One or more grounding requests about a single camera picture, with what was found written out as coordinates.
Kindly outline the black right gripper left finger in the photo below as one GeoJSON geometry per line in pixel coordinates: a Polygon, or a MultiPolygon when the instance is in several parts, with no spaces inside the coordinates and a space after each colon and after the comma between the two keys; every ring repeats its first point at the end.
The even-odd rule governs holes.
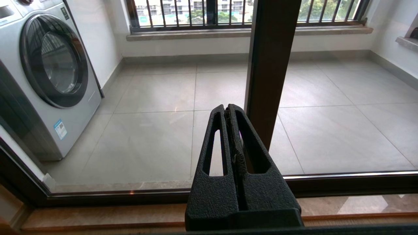
{"type": "Polygon", "coordinates": [[[210,113],[185,211],[186,230],[227,230],[238,212],[236,185],[223,105],[210,113]],[[215,133],[220,133],[222,176],[210,176],[215,133]]]}

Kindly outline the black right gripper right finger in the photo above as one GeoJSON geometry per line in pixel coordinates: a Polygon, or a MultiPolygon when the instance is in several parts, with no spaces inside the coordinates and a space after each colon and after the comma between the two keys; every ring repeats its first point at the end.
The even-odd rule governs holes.
{"type": "Polygon", "coordinates": [[[301,208],[244,110],[228,105],[231,164],[239,209],[300,218],[301,208]]]}

